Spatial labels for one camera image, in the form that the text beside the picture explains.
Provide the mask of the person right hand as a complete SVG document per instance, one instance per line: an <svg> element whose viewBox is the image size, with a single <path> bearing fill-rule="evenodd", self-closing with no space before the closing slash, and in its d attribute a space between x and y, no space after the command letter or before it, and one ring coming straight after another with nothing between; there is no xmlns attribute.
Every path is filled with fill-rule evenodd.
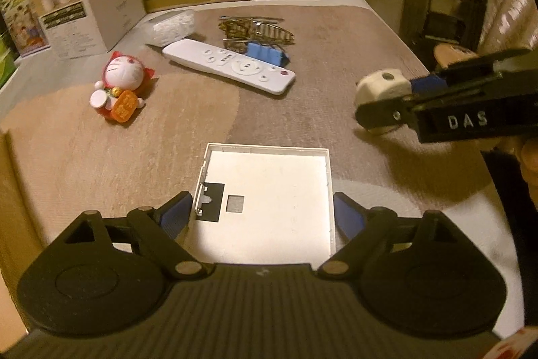
<svg viewBox="0 0 538 359"><path fill-rule="evenodd" d="M499 151L517 159L530 199L537 206L537 136L487 139L477 145L483 151Z"/></svg>

